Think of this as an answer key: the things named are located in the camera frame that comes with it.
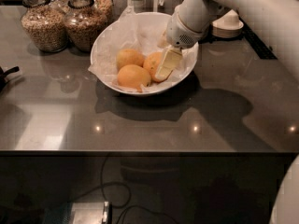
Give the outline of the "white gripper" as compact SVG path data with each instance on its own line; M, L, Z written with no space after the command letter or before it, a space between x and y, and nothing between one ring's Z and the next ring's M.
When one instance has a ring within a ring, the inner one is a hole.
M191 48L204 37L204 33L196 33L183 24L178 14L178 6L176 6L166 30L162 32L157 42L157 46L161 49L167 47L168 43L173 47L169 46L164 49L155 78L159 81L166 80L182 59L181 49Z

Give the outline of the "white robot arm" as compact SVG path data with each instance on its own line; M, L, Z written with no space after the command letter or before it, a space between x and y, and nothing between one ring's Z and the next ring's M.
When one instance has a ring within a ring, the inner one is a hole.
M267 221L254 213L252 192L241 192L221 179L196 202L196 224L298 224L299 34L295 0L184 0L168 23L167 40L188 48L204 38L216 17L228 8L256 34L274 62L252 63L237 74L237 57L219 56L203 73L196 105L236 150L259 153L256 170L270 166L268 152L290 155Z

